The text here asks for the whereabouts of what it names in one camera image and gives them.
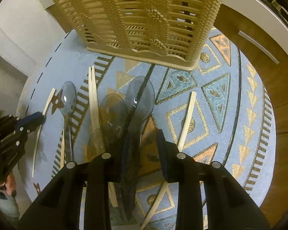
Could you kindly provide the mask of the person's left hand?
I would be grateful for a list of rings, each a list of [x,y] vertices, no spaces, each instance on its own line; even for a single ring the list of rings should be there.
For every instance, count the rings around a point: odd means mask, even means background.
[[[15,176],[13,172],[11,172],[7,176],[6,180],[0,184],[0,192],[5,190],[9,196],[12,196],[14,191],[16,191],[16,188],[17,188],[17,184],[16,184]]]

